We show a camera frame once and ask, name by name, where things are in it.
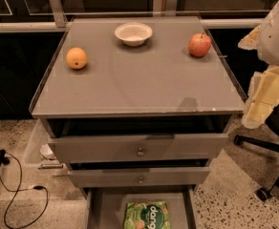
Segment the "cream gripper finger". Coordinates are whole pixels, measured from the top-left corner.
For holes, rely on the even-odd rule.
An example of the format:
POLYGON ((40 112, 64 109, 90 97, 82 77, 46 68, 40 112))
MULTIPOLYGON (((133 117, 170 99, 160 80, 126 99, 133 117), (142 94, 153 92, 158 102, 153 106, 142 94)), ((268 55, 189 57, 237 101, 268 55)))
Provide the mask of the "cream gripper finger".
POLYGON ((247 34, 244 38, 242 38, 239 43, 238 47, 243 50, 256 50, 257 49, 257 42, 258 42, 258 33, 260 27, 255 27, 249 34, 247 34))
POLYGON ((269 104, 259 102, 255 99, 261 77, 261 73, 255 72, 250 79, 247 92, 248 99, 245 103, 242 116, 242 125, 248 129, 260 127, 272 112, 272 107, 269 104))

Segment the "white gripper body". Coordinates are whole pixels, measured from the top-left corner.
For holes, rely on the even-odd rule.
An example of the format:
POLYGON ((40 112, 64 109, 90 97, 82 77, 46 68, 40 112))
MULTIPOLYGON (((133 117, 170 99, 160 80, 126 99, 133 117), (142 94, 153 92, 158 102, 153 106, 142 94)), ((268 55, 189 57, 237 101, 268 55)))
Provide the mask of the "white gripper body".
POLYGON ((257 101, 271 107, 279 104, 279 66, 268 68, 262 74, 257 101))

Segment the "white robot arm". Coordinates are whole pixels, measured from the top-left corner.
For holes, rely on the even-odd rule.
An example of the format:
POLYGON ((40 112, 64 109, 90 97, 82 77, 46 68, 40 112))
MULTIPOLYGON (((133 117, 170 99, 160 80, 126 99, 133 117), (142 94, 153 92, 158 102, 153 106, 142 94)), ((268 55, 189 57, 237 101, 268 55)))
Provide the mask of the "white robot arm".
POLYGON ((238 47, 256 50, 258 58, 268 64, 265 71, 251 77, 243 111, 242 124, 256 129, 279 105, 279 1, 259 26, 240 40, 238 47))

